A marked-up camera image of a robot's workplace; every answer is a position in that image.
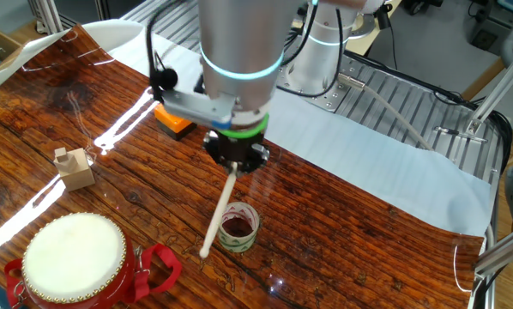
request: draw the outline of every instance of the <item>green ring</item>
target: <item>green ring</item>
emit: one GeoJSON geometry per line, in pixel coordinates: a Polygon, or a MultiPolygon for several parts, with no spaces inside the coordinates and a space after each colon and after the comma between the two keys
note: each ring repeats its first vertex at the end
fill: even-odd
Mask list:
{"type": "Polygon", "coordinates": [[[256,134],[262,132],[264,129],[266,129],[266,127],[268,126],[268,118],[269,118],[269,114],[266,113],[263,121],[261,121],[258,126],[256,126],[253,129],[250,129],[250,130],[244,130],[244,131],[222,130],[222,131],[220,131],[220,133],[224,134],[225,136],[231,137],[231,138],[237,138],[237,139],[250,138],[250,137],[253,137],[256,134]]]}

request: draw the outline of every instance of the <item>cable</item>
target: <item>cable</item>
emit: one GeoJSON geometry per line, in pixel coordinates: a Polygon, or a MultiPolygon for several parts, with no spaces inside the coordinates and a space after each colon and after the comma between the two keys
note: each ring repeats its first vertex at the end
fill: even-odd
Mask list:
{"type": "Polygon", "coordinates": [[[154,91],[154,100],[159,102],[163,102],[162,97],[162,88],[163,85],[165,88],[168,86],[173,86],[178,82],[177,73],[174,70],[167,71],[165,68],[162,71],[158,71],[155,68],[154,61],[154,47],[152,45],[152,28],[154,28],[155,23],[160,18],[160,16],[170,9],[173,5],[180,4],[183,0],[171,0],[168,3],[163,4],[159,9],[157,9],[150,19],[148,23],[148,27],[146,29],[146,47],[148,52],[148,64],[149,64],[149,77],[150,77],[150,87],[154,91]]]}
{"type": "Polygon", "coordinates": [[[477,14],[471,14],[470,13],[470,9],[472,8],[472,6],[474,5],[474,0],[471,1],[470,5],[468,6],[468,16],[474,18],[475,16],[477,16],[477,14]]]}
{"type": "Polygon", "coordinates": [[[160,18],[161,14],[163,14],[166,10],[171,8],[171,6],[181,3],[183,0],[172,0],[169,3],[163,4],[159,9],[157,9],[152,16],[152,19],[150,19],[150,22],[148,23],[148,27],[146,29],[146,47],[148,48],[148,61],[150,64],[150,76],[152,73],[155,74],[155,64],[154,64],[154,57],[153,57],[153,51],[154,48],[152,46],[152,28],[154,27],[157,20],[160,18]]]}
{"type": "Polygon", "coordinates": [[[482,295],[481,295],[480,299],[474,303],[474,309],[480,307],[481,303],[486,299],[487,291],[489,290],[489,288],[491,287],[491,285],[493,284],[495,279],[497,279],[498,275],[500,275],[501,271],[503,271],[504,267],[506,267],[506,266],[503,266],[502,268],[499,268],[495,272],[495,274],[493,274],[493,276],[491,277],[489,282],[487,282],[486,286],[483,289],[483,292],[482,292],[482,295]]]}
{"type": "MultiPolygon", "coordinates": [[[[423,88],[430,89],[436,97],[438,97],[438,94],[441,94],[444,96],[447,100],[450,100],[451,102],[448,102],[446,100],[439,99],[444,104],[449,105],[455,105],[455,106],[464,106],[466,108],[469,108],[471,110],[476,110],[478,108],[477,102],[468,102],[464,100],[460,94],[454,94],[450,91],[447,91],[445,89],[441,89],[440,87],[436,87],[434,85],[431,85],[427,82],[423,82],[419,79],[416,79],[412,76],[408,76],[406,74],[403,74],[397,70],[392,70],[389,67],[387,67],[384,64],[379,63],[376,60],[369,59],[363,56],[360,56],[359,54],[345,50],[344,54],[354,60],[357,60],[361,62],[362,64],[368,65],[376,70],[380,70],[384,73],[390,74],[392,76],[396,76],[398,78],[404,79],[406,81],[415,83],[423,88]]],[[[503,162],[501,164],[500,173],[502,174],[504,169],[506,168],[506,165],[508,164],[508,159],[510,158],[510,149],[512,145],[512,125],[508,121],[508,119],[500,112],[492,111],[489,114],[488,119],[491,121],[491,123],[495,126],[497,129],[497,132],[499,136],[501,137],[501,140],[503,141],[503,162]]]]}
{"type": "Polygon", "coordinates": [[[397,60],[395,60],[395,39],[394,39],[394,28],[390,24],[390,32],[392,33],[392,55],[394,56],[395,70],[397,70],[397,60]]]}
{"type": "Polygon", "coordinates": [[[422,137],[419,132],[394,108],[392,107],[380,94],[378,94],[372,88],[364,86],[363,89],[370,95],[372,95],[379,103],[381,103],[387,110],[392,112],[395,117],[409,130],[409,133],[420,142],[426,149],[434,151],[434,148],[422,137]]]}
{"type": "Polygon", "coordinates": [[[278,89],[281,89],[281,90],[283,90],[283,91],[285,91],[285,92],[287,92],[289,94],[295,94],[297,96],[301,96],[301,97],[305,97],[305,98],[314,98],[314,97],[326,94],[327,92],[329,92],[329,90],[331,90],[333,88],[333,86],[336,83],[336,80],[339,77],[339,74],[341,73],[341,61],[342,61],[342,55],[343,55],[343,51],[344,51],[344,45],[342,44],[342,42],[344,41],[344,38],[343,38],[343,35],[342,35],[341,12],[338,9],[336,9],[335,12],[336,12],[336,21],[339,24],[339,58],[338,58],[338,60],[336,62],[336,70],[335,70],[335,76],[333,76],[333,81],[330,83],[330,85],[325,90],[323,90],[319,94],[301,94],[299,92],[292,91],[291,89],[287,89],[287,88],[284,88],[282,86],[276,86],[278,89]]]}
{"type": "Polygon", "coordinates": [[[302,38],[302,42],[300,43],[299,48],[289,58],[284,59],[281,62],[281,66],[290,64],[300,54],[300,51],[302,51],[302,49],[305,47],[306,41],[308,40],[308,37],[310,37],[311,27],[314,25],[314,20],[316,20],[317,5],[318,4],[314,5],[313,10],[311,11],[310,20],[308,21],[308,28],[306,29],[306,34],[302,38]]]}

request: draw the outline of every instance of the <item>wooden table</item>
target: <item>wooden table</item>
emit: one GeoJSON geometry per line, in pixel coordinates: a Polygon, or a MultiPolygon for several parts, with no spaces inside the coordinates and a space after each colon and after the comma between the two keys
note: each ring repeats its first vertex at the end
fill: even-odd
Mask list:
{"type": "MultiPolygon", "coordinates": [[[[201,149],[206,129],[175,142],[148,116],[110,138],[106,154],[94,144],[147,86],[76,27],[0,87],[0,285],[41,227],[88,211],[135,246],[169,246],[184,266],[172,289],[131,308],[467,307],[482,238],[431,227],[270,143],[269,164],[239,179],[231,198],[260,213],[256,243],[234,254],[215,241],[201,260],[226,179],[201,149]],[[87,149],[95,185],[54,191],[61,147],[87,149]]],[[[156,264],[151,281],[167,274],[156,264]]]]}

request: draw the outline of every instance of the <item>white tube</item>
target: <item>white tube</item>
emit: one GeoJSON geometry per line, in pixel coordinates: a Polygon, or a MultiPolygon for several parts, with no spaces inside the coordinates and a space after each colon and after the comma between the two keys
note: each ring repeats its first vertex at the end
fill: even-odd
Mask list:
{"type": "Polygon", "coordinates": [[[422,137],[419,132],[399,113],[394,107],[392,107],[380,94],[378,94],[375,90],[364,86],[363,89],[371,94],[377,101],[379,101],[387,110],[392,112],[395,117],[409,130],[409,133],[413,135],[413,137],[419,141],[426,149],[434,151],[434,148],[430,146],[430,144],[422,137]]]}
{"type": "Polygon", "coordinates": [[[222,215],[226,210],[226,206],[228,205],[228,201],[230,200],[230,195],[232,194],[233,186],[236,183],[236,174],[238,172],[238,163],[232,163],[232,171],[228,175],[228,179],[224,184],[224,189],[222,190],[222,194],[220,194],[219,202],[216,204],[216,209],[214,210],[213,219],[211,219],[211,224],[209,224],[207,229],[207,234],[205,234],[205,240],[203,241],[203,247],[199,251],[199,256],[201,258],[206,258],[208,256],[208,252],[213,244],[214,236],[219,231],[220,220],[222,219],[222,215]]]}

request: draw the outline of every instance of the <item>drumstick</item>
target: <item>drumstick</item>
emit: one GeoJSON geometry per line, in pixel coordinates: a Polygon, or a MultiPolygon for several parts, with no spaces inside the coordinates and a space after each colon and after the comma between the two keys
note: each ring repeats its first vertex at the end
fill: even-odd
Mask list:
{"type": "Polygon", "coordinates": [[[224,184],[224,189],[222,189],[222,194],[220,194],[219,202],[216,204],[216,209],[214,210],[213,219],[211,219],[211,224],[209,224],[207,229],[207,234],[205,234],[205,240],[203,241],[203,247],[199,251],[199,256],[201,258],[206,258],[208,256],[208,251],[213,244],[214,236],[216,236],[216,232],[219,230],[220,221],[222,220],[222,215],[226,210],[226,206],[228,205],[228,200],[230,200],[230,195],[232,194],[233,185],[236,183],[236,174],[238,171],[238,163],[232,163],[232,171],[228,175],[228,179],[224,184]]]}

